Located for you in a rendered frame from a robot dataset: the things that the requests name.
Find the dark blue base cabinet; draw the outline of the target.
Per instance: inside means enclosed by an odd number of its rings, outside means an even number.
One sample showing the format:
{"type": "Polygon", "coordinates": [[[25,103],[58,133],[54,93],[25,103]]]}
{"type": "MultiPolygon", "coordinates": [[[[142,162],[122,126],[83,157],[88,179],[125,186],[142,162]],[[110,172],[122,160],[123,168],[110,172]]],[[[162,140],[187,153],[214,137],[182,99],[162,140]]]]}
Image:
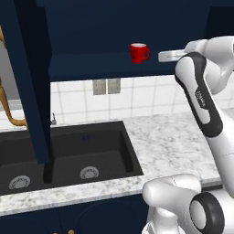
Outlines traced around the dark blue base cabinet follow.
{"type": "Polygon", "coordinates": [[[149,207],[132,195],[0,217],[0,234],[141,234],[149,207]]]}

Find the grey wall socket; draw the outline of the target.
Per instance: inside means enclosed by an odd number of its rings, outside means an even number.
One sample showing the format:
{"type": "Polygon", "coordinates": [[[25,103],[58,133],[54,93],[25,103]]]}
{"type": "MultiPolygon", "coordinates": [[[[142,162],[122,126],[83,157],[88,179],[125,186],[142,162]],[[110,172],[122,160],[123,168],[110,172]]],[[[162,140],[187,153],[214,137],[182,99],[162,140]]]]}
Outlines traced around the grey wall socket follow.
{"type": "Polygon", "coordinates": [[[106,80],[93,80],[93,94],[104,95],[106,93],[106,80]]]}
{"type": "Polygon", "coordinates": [[[118,94],[121,92],[121,80],[120,79],[108,79],[108,93],[118,94]]]}

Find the black double sink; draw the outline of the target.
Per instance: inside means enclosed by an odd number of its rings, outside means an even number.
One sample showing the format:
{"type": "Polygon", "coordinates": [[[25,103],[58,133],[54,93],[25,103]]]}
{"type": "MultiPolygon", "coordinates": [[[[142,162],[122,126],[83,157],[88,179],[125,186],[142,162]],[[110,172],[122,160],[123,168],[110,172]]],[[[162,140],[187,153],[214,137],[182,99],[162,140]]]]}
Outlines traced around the black double sink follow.
{"type": "Polygon", "coordinates": [[[143,173],[122,121],[54,127],[50,147],[40,165],[29,132],[0,133],[0,196],[143,173]]]}

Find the dark blue wall cabinet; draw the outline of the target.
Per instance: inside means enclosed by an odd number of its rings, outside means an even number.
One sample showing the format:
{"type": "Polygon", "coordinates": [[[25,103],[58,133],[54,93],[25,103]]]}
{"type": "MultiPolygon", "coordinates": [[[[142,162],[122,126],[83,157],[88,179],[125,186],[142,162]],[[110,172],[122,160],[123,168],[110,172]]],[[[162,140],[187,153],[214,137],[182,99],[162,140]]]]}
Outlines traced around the dark blue wall cabinet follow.
{"type": "Polygon", "coordinates": [[[52,81],[170,75],[161,51],[234,35],[234,0],[37,0],[46,11],[52,81]],[[130,45],[150,58],[132,63],[130,45]]]}

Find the red mug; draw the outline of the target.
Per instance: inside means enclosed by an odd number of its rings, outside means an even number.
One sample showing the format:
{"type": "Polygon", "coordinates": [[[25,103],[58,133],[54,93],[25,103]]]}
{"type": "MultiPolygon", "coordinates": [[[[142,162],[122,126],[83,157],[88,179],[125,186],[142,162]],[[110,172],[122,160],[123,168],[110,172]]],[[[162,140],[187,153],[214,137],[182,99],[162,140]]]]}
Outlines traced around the red mug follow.
{"type": "Polygon", "coordinates": [[[150,58],[150,48],[143,43],[132,43],[130,45],[132,63],[142,64],[150,58]]]}

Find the gold tap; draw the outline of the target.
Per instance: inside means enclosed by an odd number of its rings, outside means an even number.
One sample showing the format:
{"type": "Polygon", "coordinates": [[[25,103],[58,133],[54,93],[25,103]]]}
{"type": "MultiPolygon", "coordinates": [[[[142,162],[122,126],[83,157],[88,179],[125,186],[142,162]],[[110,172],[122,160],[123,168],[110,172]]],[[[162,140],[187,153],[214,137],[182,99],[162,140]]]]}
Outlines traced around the gold tap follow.
{"type": "MultiPolygon", "coordinates": [[[[1,26],[0,26],[0,41],[3,43],[4,47],[6,47],[5,38],[4,38],[4,34],[3,34],[3,30],[2,30],[1,26]]],[[[2,104],[2,106],[4,108],[4,111],[5,111],[5,114],[6,114],[8,121],[10,121],[14,126],[25,126],[26,128],[28,128],[26,119],[17,120],[17,119],[14,119],[12,117],[12,114],[10,112],[10,108],[8,105],[7,97],[5,94],[5,89],[2,85],[1,78],[0,78],[0,103],[2,104]]]]}

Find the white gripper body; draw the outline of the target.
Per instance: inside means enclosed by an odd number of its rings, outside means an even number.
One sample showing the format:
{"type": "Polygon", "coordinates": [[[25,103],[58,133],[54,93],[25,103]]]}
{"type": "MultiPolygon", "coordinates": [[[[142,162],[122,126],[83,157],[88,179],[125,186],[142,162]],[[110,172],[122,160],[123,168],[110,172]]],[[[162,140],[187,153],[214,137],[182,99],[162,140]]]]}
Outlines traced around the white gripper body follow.
{"type": "Polygon", "coordinates": [[[180,60],[184,55],[185,51],[183,49],[178,50],[168,50],[161,51],[158,53],[158,61],[159,62],[172,62],[180,60]]]}

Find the dark blue cabinet door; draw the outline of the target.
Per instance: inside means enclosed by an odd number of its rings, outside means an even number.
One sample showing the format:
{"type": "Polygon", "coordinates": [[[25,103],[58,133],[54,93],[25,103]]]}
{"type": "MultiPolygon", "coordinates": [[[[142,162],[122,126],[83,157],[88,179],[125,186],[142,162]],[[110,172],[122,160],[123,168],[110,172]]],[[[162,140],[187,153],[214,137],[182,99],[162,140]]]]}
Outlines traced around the dark blue cabinet door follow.
{"type": "Polygon", "coordinates": [[[50,161],[51,46],[46,12],[37,0],[0,0],[0,26],[37,161],[50,161]]]}

